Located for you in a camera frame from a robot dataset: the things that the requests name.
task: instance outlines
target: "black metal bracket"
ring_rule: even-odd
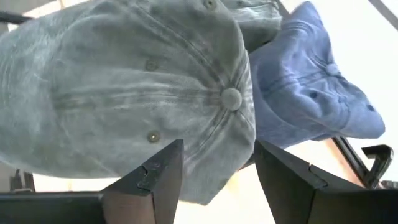
[[[394,151],[387,145],[377,145],[362,148],[368,158],[374,158],[375,161],[369,170],[351,144],[346,138],[333,138],[337,148],[346,158],[348,164],[357,175],[358,179],[368,189],[375,189],[379,184],[380,178],[384,175],[392,162]]]

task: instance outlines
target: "denim cap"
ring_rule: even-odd
[[[383,134],[379,113],[335,63],[312,3],[296,8],[275,39],[249,57],[258,139],[286,148],[309,139]]]
[[[278,33],[282,16],[276,0],[221,1],[238,22],[249,53],[270,42]]]
[[[120,177],[183,139],[181,200],[206,204],[253,151],[248,54],[219,0],[88,1],[26,22],[0,37],[0,84],[0,158],[35,174]]]

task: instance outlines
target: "cap stitching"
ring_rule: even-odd
[[[195,52],[195,54],[193,54],[192,51],[188,51],[188,54],[190,54],[191,56],[193,56],[194,58],[197,59],[197,57],[199,56],[201,59],[203,59],[206,62],[206,69],[212,73],[213,75],[215,75],[216,77],[218,77],[218,81],[220,81],[221,86],[226,86],[226,84],[224,83],[224,80],[218,75],[218,72],[213,70],[213,67],[211,66],[210,61],[207,59],[207,57],[204,56],[203,52],[199,49],[197,49],[191,42],[185,40],[183,38],[183,36],[181,36],[181,34],[175,32],[171,27],[167,26],[166,24],[162,23],[161,21],[159,21],[158,19],[156,19],[152,14],[148,13],[144,8],[140,7],[138,4],[136,4],[137,8],[140,9],[147,17],[151,18],[153,22],[156,22],[159,26],[165,28],[166,30],[168,30],[169,32],[173,33],[176,37],[178,37],[178,39],[180,39],[181,41],[185,42],[186,44],[188,44],[190,46],[190,48],[193,50],[193,52]]]
[[[226,117],[228,115],[230,115],[231,113],[229,113],[227,110],[224,110],[223,115],[221,117],[221,119],[213,126],[213,130],[210,132],[209,135],[207,135],[207,138],[202,140],[201,143],[199,143],[198,146],[198,150],[194,151],[192,154],[187,155],[187,158],[184,159],[184,162],[186,163],[190,163],[191,167],[190,170],[194,169],[195,166],[199,163],[198,160],[196,160],[195,163],[192,162],[192,160],[195,160],[195,158],[197,158],[199,156],[199,154],[201,154],[202,156],[205,156],[206,153],[208,152],[208,150],[204,149],[203,146],[212,138],[216,136],[216,133],[219,133],[221,131],[221,128],[219,128],[221,126],[221,124],[224,124],[226,122],[228,122],[228,119],[226,119]]]

